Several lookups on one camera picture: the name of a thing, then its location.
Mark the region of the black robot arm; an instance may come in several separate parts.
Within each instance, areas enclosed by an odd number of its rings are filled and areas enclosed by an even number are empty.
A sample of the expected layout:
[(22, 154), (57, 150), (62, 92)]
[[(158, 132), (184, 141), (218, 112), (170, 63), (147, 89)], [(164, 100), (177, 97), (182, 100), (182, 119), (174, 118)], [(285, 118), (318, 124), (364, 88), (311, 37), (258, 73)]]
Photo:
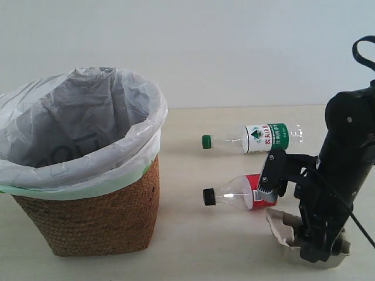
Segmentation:
[(374, 166), (374, 82), (367, 88), (336, 94), (326, 105), (327, 134), (319, 155), (295, 183), (302, 225), (300, 257), (326, 262), (342, 249), (354, 200)]

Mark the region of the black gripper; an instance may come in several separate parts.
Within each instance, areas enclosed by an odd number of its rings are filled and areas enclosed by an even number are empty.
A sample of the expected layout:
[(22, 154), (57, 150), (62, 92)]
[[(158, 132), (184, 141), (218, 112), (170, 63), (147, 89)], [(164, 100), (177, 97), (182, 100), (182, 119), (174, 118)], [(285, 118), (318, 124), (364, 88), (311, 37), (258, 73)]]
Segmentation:
[[(303, 225), (299, 227), (300, 257), (308, 262), (327, 262), (343, 249), (344, 225), (353, 211), (353, 197), (340, 169), (315, 167), (317, 156), (287, 154), (287, 179), (296, 183)], [(332, 234), (332, 246), (325, 249), (324, 234)]]

